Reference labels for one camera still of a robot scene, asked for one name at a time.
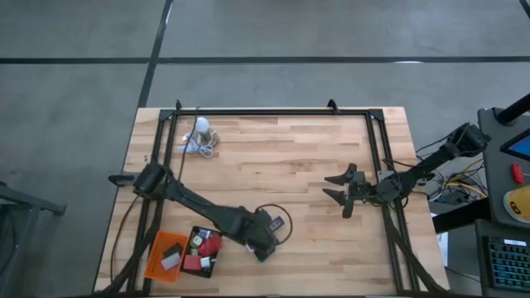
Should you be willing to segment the black aluminium rig frame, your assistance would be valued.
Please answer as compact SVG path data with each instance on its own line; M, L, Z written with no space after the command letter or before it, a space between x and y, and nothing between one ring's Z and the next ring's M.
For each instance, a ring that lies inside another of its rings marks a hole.
M174 154L171 169L194 192L216 204L290 214L289 240L265 262L225 239L209 278L182 274L172 282L139 276L138 293L153 296L363 296L396 288L382 210L357 204L350 219L326 193L326 177L355 163L368 180L384 168L415 161L401 107L186 108L175 144L195 115L219 134L211 158Z

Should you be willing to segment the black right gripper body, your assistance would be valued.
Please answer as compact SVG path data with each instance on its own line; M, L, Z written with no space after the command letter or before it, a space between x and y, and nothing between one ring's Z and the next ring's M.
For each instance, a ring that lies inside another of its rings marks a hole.
M349 219L352 216L355 201L360 201L362 204L377 204L375 190L372 185L366 181L363 172L348 171L345 174L344 184L346 185L346 190L343 195L343 219Z

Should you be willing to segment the grey side table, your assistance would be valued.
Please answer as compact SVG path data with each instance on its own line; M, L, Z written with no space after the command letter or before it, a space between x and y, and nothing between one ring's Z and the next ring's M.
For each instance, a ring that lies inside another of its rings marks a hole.
M12 288L18 278L21 267L24 246L28 244L36 222L39 219L40 212L47 210L55 216L63 216L65 213L65 204L52 203L49 200L41 199L33 195L25 194L21 191L14 190L0 181L0 199L7 201L4 204L7 207L6 216L12 214L14 208L21 208L27 211L26 222L20 233L17 233L15 221L12 221L14 228L12 240L13 250L3 267L0 269L0 298L8 298L12 293Z

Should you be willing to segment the monitor with blue screen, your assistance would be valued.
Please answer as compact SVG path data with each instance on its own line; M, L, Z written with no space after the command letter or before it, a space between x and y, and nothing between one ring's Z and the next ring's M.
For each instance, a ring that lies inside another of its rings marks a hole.
M530 128L505 142L499 150L510 156L530 161Z

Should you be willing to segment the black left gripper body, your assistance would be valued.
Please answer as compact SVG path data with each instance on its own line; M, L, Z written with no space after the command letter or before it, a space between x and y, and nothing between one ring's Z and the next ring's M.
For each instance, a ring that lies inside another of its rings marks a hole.
M278 239L267 230L267 226L272 222L271 215L264 209L256 209L253 213L251 224L248 226L244 237L245 244L253 247L254 250L267 251L276 248Z

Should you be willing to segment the black pole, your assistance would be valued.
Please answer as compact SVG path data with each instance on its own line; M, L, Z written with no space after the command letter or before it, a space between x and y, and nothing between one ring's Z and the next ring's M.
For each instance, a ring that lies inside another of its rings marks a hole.
M530 93L526 94L505 109L496 109L494 111L494 116L499 123L508 126L514 123L519 116L528 111L530 111Z

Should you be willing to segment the yellow cap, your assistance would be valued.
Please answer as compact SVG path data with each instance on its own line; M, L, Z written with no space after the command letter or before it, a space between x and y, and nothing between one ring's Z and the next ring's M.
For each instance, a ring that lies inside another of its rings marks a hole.
M503 197L503 206L513 219L530 224L530 185L507 192Z

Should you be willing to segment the orange plastic basket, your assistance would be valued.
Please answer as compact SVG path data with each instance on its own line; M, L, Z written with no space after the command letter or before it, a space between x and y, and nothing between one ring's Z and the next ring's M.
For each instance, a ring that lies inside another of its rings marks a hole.
M177 244L185 249L187 240L188 237L182 234L159 231L147 259L144 276L155 281L176 281L180 276L181 262L172 268L165 269L162 260L165 259L164 253Z

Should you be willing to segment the black backlit keyboard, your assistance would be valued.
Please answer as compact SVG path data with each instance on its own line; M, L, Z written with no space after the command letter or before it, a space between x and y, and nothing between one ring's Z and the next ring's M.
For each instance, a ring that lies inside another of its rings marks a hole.
M484 237L486 271L493 288L530 292L530 243Z

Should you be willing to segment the grey equipment cart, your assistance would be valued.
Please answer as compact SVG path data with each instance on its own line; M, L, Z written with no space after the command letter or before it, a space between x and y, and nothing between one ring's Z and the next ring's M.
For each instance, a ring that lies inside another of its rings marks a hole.
M475 226L477 253L483 296L495 298L530 298L530 291L494 287L493 270L488 238L522 240L530 246L530 223L522 223L508 214L503 197L517 187L510 174L511 164L520 161L524 170L530 170L530 161L500 151L501 146L530 129L530 113L522 113L512 125L504 125L495 114L500 108L480 109L479 126L492 140L483 152L488 197L433 218L435 231L444 233L473 224Z

